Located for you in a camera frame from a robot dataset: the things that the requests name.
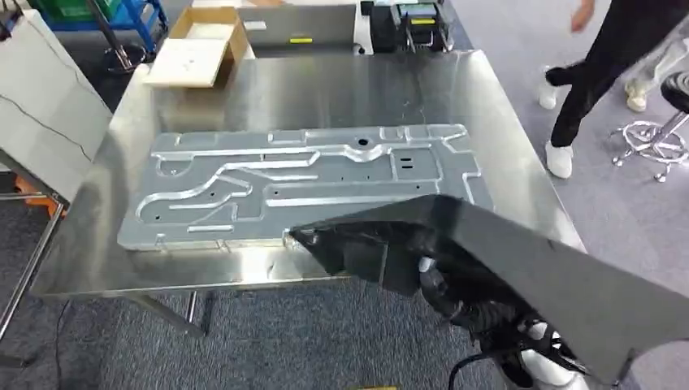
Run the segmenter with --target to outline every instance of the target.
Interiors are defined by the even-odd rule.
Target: white sneaker
[[[539,104],[546,110],[552,110],[557,104],[557,87],[553,87],[548,80],[545,78],[545,72],[548,71],[550,67],[543,68],[543,80],[539,85],[538,99]]]
[[[545,161],[548,170],[561,179],[568,179],[572,176],[573,157],[574,150],[571,145],[556,148],[550,141],[545,144]]]
[[[646,91],[639,88],[636,80],[632,79],[626,82],[625,92],[627,95],[626,105],[636,112],[646,111]]]

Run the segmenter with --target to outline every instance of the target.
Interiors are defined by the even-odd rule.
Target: machined aluminum plate
[[[163,133],[118,242],[139,250],[282,245],[292,226],[428,193],[492,208],[460,124]]]

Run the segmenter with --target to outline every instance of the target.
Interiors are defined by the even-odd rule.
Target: stainless steel table
[[[227,90],[160,91],[151,97],[134,88],[130,85],[125,93],[94,166],[37,273],[31,290],[35,295],[129,297],[185,331],[196,332],[187,322],[193,305],[185,319],[144,294],[332,278],[309,255],[281,248],[154,253],[119,247],[121,218],[150,144],[163,131],[464,124],[496,212],[583,249],[481,51],[245,60]],[[154,114],[127,113],[147,104]]]

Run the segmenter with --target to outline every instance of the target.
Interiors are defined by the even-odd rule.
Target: cable
[[[455,380],[455,377],[457,376],[457,373],[459,372],[459,370],[466,367],[467,365],[469,365],[473,362],[477,362],[479,360],[483,360],[483,359],[498,358],[500,356],[504,356],[504,355],[507,355],[510,353],[522,352],[524,349],[527,349],[527,348],[515,347],[515,348],[509,348],[509,349],[498,349],[495,351],[482,352],[482,353],[477,353],[475,355],[471,355],[469,357],[465,357],[464,359],[457,362],[457,364],[455,364],[454,367],[452,368],[452,370],[450,371],[450,377],[448,380],[448,390],[454,389],[454,380]]]
[[[62,388],[63,383],[63,370],[60,366],[60,323],[62,322],[64,314],[67,312],[67,308],[72,306],[72,301],[66,301],[63,308],[60,310],[60,315],[58,316],[58,321],[55,323],[55,378],[57,380],[57,389]]]
[[[36,26],[34,26],[33,23],[31,23],[31,21],[26,16],[24,17],[24,19],[26,20],[26,23],[28,23],[31,26],[31,28],[33,28],[33,31],[35,31],[36,34],[40,35],[41,38],[43,38],[43,42],[45,43],[46,46],[48,46],[48,49],[50,49],[50,51],[52,51],[53,54],[55,54],[55,57],[58,59],[58,61],[62,65],[64,65],[64,67],[66,67],[67,69],[69,69],[70,71],[73,72],[74,79],[76,80],[76,83],[78,85],[81,85],[81,88],[83,88],[86,92],[88,92],[88,93],[92,94],[94,97],[96,97],[96,99],[103,105],[103,107],[105,107],[106,110],[108,110],[108,112],[112,113],[112,111],[106,105],[106,103],[103,101],[103,99],[100,96],[98,96],[97,94],[95,94],[94,92],[92,92],[88,86],[84,85],[84,83],[81,82],[81,79],[79,78],[79,73],[77,72],[77,70],[74,67],[72,67],[72,65],[66,63],[62,57],[60,57],[60,54],[58,54],[58,52],[55,50],[55,48],[48,41],[48,37],[46,37],[46,35],[44,35],[43,32],[41,32],[41,30],[39,30]]]
[[[22,114],[24,114],[25,116],[29,117],[31,120],[33,120],[33,121],[36,122],[37,124],[40,124],[41,127],[43,127],[43,128],[45,128],[46,130],[49,130],[50,132],[52,132],[52,133],[54,133],[54,134],[57,134],[58,136],[64,138],[64,139],[65,139],[67,142],[69,142],[70,144],[79,147],[79,149],[81,150],[81,154],[83,154],[84,157],[86,157],[86,159],[89,160],[91,163],[93,162],[93,160],[86,154],[86,151],[84,150],[84,147],[81,146],[80,144],[78,144],[77,142],[74,142],[70,137],[65,136],[65,135],[62,134],[61,132],[59,132],[59,131],[55,130],[54,128],[48,126],[47,124],[41,122],[38,118],[36,118],[35,116],[29,114],[22,106],[20,106],[19,103],[15,102],[14,100],[8,98],[7,96],[5,96],[5,95],[3,95],[3,94],[1,94],[1,93],[0,93],[0,99],[5,100],[5,101],[11,103],[14,107],[16,107],[17,110],[21,111]]]

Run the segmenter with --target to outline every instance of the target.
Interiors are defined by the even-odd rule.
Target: stool
[[[684,139],[676,133],[689,119],[689,71],[681,71],[668,76],[661,85],[663,98],[678,110],[670,120],[660,125],[645,120],[637,120],[619,128],[613,134],[621,133],[629,149],[613,158],[613,164],[621,167],[624,160],[632,154],[665,164],[665,170],[653,177],[665,183],[673,164],[680,164],[689,158]]]

